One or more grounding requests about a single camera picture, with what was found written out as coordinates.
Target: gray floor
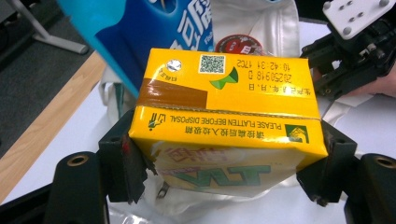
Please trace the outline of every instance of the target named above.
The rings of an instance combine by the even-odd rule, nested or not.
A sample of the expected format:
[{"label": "gray floor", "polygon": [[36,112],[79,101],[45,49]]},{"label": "gray floor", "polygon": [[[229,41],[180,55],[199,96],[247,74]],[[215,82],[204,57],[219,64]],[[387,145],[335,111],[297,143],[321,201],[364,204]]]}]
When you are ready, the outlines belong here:
[{"label": "gray floor", "polygon": [[[55,0],[41,0],[32,13],[51,35],[81,44],[84,40]],[[0,158],[91,55],[79,55],[37,42],[25,18],[0,31]]]}]

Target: wooden table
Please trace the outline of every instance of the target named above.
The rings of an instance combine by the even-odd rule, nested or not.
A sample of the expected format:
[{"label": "wooden table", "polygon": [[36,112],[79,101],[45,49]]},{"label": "wooden table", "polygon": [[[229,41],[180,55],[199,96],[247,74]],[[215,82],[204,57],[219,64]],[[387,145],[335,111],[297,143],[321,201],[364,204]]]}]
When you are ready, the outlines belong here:
[{"label": "wooden table", "polygon": [[94,52],[0,160],[0,202],[18,184],[100,80],[106,64]]}]

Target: blue bottle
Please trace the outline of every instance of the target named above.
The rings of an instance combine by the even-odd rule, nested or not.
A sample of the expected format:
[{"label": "blue bottle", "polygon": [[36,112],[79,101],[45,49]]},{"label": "blue bottle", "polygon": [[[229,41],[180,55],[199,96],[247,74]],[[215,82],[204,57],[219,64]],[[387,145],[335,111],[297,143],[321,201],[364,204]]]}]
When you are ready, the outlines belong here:
[{"label": "blue bottle", "polygon": [[209,0],[58,0],[137,97],[151,48],[213,51]]}]

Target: yellow juice box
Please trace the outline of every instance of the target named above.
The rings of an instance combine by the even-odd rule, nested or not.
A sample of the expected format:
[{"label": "yellow juice box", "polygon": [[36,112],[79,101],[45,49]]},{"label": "yellow juice box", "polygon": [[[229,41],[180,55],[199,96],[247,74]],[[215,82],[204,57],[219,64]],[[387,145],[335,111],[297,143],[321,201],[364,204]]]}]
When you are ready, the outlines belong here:
[{"label": "yellow juice box", "polygon": [[152,49],[129,135],[171,187],[234,196],[327,156],[300,58]]}]

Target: qr code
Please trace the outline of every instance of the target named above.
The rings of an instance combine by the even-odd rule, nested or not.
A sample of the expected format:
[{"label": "qr code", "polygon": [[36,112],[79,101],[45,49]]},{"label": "qr code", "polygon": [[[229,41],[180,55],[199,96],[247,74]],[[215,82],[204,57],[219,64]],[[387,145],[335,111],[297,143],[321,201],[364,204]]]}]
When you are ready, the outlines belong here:
[{"label": "qr code", "polygon": [[224,74],[224,55],[201,55],[199,73]]}]

